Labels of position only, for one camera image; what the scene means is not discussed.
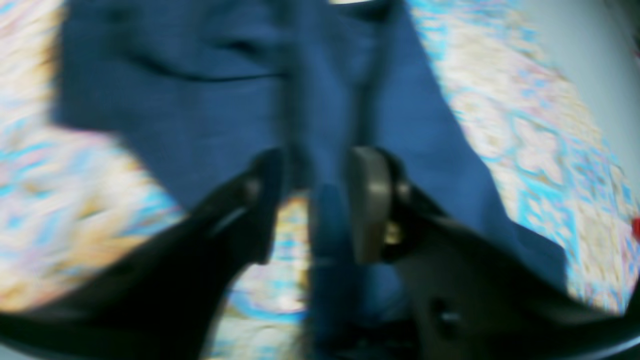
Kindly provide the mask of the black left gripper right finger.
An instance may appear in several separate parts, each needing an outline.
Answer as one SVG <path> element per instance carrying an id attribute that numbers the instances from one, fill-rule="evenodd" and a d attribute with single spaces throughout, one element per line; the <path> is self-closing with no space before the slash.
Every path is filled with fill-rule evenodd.
<path id="1" fill-rule="evenodd" d="M 448 217 L 390 154 L 349 156 L 360 264 L 390 264 L 404 285 L 423 360 L 637 360 L 639 291 L 622 316 L 570 298 Z"/>

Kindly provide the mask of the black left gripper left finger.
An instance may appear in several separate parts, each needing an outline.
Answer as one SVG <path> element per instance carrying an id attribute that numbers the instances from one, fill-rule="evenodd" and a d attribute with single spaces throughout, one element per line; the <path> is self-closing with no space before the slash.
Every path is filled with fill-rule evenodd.
<path id="1" fill-rule="evenodd" d="M 261 153 L 183 221 L 42 306 L 1 314 L 3 345 L 50 360 L 199 360 L 226 289 L 265 264 L 283 155 Z"/>

